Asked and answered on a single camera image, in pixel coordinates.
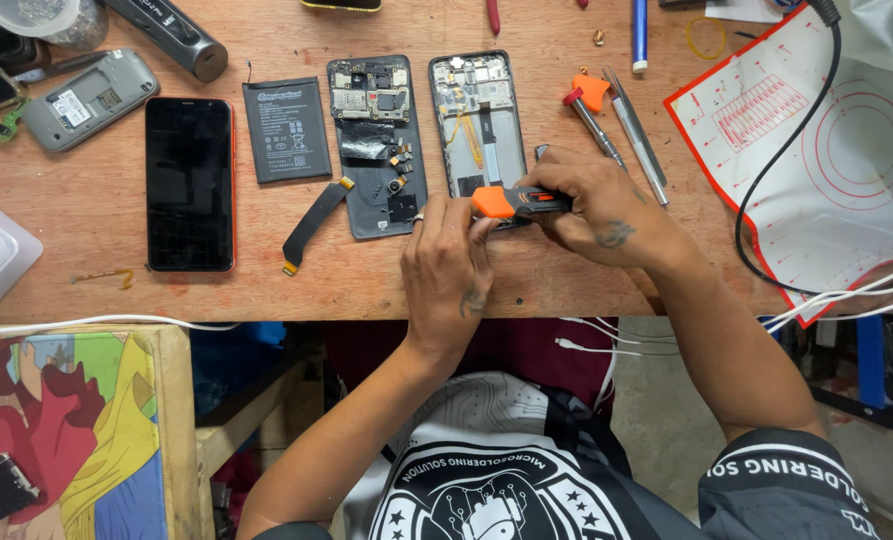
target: phone battery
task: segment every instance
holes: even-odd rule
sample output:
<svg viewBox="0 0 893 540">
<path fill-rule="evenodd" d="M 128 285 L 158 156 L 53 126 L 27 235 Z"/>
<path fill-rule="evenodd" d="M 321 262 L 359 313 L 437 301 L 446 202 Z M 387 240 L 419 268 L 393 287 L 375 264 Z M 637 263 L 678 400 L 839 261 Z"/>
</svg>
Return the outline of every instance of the phone battery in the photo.
<svg viewBox="0 0 893 540">
<path fill-rule="evenodd" d="M 243 83 L 256 182 L 331 176 L 316 77 Z"/>
</svg>

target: red wire cutter handle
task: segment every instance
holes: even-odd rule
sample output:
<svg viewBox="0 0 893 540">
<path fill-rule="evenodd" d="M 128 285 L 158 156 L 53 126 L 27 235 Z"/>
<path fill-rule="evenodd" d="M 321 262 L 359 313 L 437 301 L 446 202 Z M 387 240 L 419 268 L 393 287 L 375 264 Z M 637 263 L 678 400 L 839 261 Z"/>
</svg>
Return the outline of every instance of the red wire cutter handle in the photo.
<svg viewBox="0 0 893 540">
<path fill-rule="evenodd" d="M 489 30 L 494 36 L 501 34 L 501 11 L 497 8 L 497 0 L 487 0 L 487 15 L 489 16 Z"/>
</svg>

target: black cylinder device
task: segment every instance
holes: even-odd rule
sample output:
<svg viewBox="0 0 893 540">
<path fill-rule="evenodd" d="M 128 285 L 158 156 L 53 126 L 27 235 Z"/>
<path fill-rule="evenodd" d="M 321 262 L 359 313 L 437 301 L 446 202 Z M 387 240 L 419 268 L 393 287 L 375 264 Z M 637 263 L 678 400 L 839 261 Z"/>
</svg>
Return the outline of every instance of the black cylinder device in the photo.
<svg viewBox="0 0 893 540">
<path fill-rule="evenodd" d="M 227 48 L 169 0 L 105 0 L 177 64 L 204 83 L 227 69 Z"/>
</svg>

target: gray phone back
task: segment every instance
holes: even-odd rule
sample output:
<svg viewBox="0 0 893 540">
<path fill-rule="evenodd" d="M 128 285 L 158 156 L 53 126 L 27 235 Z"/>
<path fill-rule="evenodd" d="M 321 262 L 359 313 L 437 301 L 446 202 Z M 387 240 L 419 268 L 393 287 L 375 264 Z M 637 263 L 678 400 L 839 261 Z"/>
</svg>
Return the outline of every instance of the gray phone back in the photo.
<svg viewBox="0 0 893 540">
<path fill-rule="evenodd" d="M 66 152 L 159 93 L 140 55 L 119 49 L 27 104 L 23 121 L 43 148 Z"/>
</svg>

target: tattoo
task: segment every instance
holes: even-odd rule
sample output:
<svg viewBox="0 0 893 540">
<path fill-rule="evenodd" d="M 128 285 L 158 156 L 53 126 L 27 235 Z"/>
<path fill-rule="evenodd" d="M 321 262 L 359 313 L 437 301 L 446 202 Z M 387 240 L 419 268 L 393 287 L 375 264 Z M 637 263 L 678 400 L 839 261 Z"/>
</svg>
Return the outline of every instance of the tattoo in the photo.
<svg viewBox="0 0 893 540">
<path fill-rule="evenodd" d="M 623 242 L 637 231 L 624 221 L 608 221 L 607 223 L 610 227 L 609 231 L 606 234 L 597 232 L 594 239 L 600 247 L 607 248 L 608 250 L 621 247 Z"/>
<path fill-rule="evenodd" d="M 469 286 L 469 290 L 463 293 L 463 298 L 460 299 L 460 316 L 464 319 L 467 318 L 467 314 L 469 316 L 481 316 L 485 311 L 487 306 L 487 296 L 485 294 L 480 294 L 477 291 L 477 287 L 473 284 Z"/>
<path fill-rule="evenodd" d="M 639 202 L 646 204 L 646 199 L 644 198 L 644 194 L 641 193 L 639 189 L 636 189 L 634 187 L 632 189 L 632 194 L 635 195 L 637 199 L 639 199 Z"/>
</svg>

